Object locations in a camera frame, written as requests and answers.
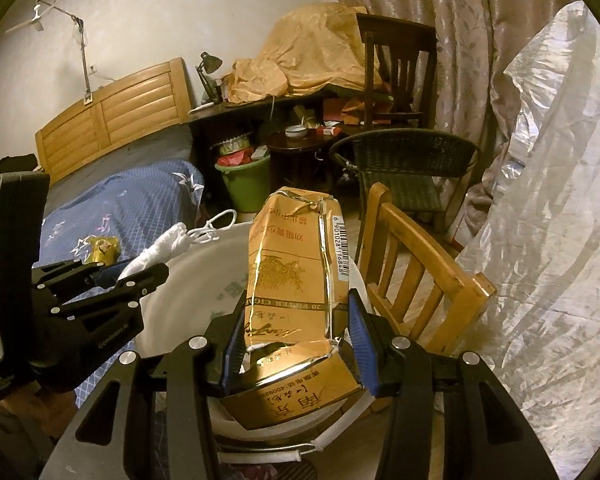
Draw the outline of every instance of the barcode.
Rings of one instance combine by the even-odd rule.
[[[342,216],[333,216],[333,245],[336,248],[338,279],[341,282],[348,282],[349,245],[347,244],[347,232],[344,229],[344,218]]]

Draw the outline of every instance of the green bucket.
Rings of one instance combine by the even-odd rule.
[[[269,155],[241,166],[218,166],[234,207],[241,213],[256,213],[270,193]]]

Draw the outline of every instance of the wooden chair back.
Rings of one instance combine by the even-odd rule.
[[[417,120],[419,128],[430,127],[433,81],[436,72],[436,29],[422,23],[357,14],[360,37],[365,44],[365,126],[373,120],[405,122]],[[384,48],[389,52],[389,62]],[[374,113],[374,53],[378,53],[380,76],[390,85],[394,104],[390,112]],[[427,57],[418,110],[413,110],[418,58]]]
[[[358,267],[373,308],[389,320],[396,333],[414,341],[422,335],[443,297],[450,300],[446,316],[424,344],[429,352],[450,353],[454,343],[478,316],[496,288],[481,272],[469,276],[422,227],[392,204],[391,191],[374,184],[367,200]],[[411,253],[392,303],[386,297],[400,245]],[[424,272],[434,285],[413,326],[404,323]]]

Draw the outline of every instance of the small side table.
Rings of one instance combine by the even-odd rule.
[[[309,130],[302,139],[290,139],[284,132],[269,136],[271,190],[292,186],[330,193],[334,183],[334,165],[329,158],[333,136]]]

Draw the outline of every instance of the light wooden chair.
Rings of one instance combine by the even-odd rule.
[[[437,354],[450,353],[464,329],[496,293],[493,283],[481,272],[474,276],[465,273],[439,243],[392,204],[391,191],[379,182],[369,190],[362,237],[358,267],[373,308],[389,320],[396,333],[418,340],[442,298],[448,297],[448,312],[424,348]],[[386,294],[400,245],[409,250],[411,258],[392,303]],[[408,328],[403,320],[425,270],[434,285],[414,325]]]

